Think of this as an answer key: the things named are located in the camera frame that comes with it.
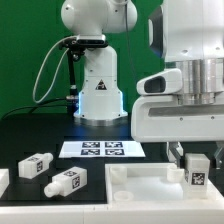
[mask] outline table surface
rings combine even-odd
[[[0,206],[41,206],[105,204],[105,164],[168,162],[165,143],[142,144],[145,158],[71,158],[59,159],[65,140],[121,141],[131,140],[130,122],[109,127],[75,124],[66,114],[12,115],[0,122],[0,169],[9,169],[10,185],[0,199]],[[185,152],[204,153],[212,158],[214,142],[182,143]],[[49,170],[32,180],[18,176],[18,162],[36,153],[50,152],[54,160]],[[88,184],[67,197],[47,198],[44,187],[52,176],[78,166],[87,169]],[[210,170],[209,179],[224,195],[224,172]]]

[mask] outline green wall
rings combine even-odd
[[[60,17],[63,2],[63,0],[0,0],[0,116],[16,107],[34,105],[33,86],[46,53],[58,40],[70,35]],[[163,61],[148,47],[147,23],[148,15],[161,2],[162,0],[133,0],[138,11],[138,22],[129,35],[138,80],[163,69]],[[118,86],[124,93],[124,107],[130,112],[138,94],[131,75],[126,34],[107,35],[107,38],[118,53]],[[38,88],[39,96],[51,83],[61,54],[62,52],[56,49],[50,58]],[[75,64],[79,88],[82,86],[82,70],[83,60]],[[64,60],[49,98],[63,97],[68,93],[68,69]]]

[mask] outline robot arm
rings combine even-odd
[[[132,29],[137,21],[134,4],[131,0],[66,0],[61,16],[76,37],[72,41],[74,46],[81,47],[85,55],[84,82],[75,121],[107,126],[125,120],[127,112],[117,87],[117,54],[108,46],[103,33]]]

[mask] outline cube with marker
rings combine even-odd
[[[73,167],[52,177],[52,183],[44,188],[48,198],[67,195],[87,185],[87,170],[80,167]]]
[[[49,169],[49,164],[53,160],[51,153],[35,154],[19,162],[19,177],[32,179]]]
[[[204,154],[187,153],[185,180],[189,186],[206,186],[210,161]]]

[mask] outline black panel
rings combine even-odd
[[[166,89],[166,80],[159,76],[145,82],[144,90],[146,93],[163,93]]]
[[[153,42],[150,46],[152,51],[159,57],[163,55],[163,12],[162,7],[158,7],[149,19],[153,24]]]

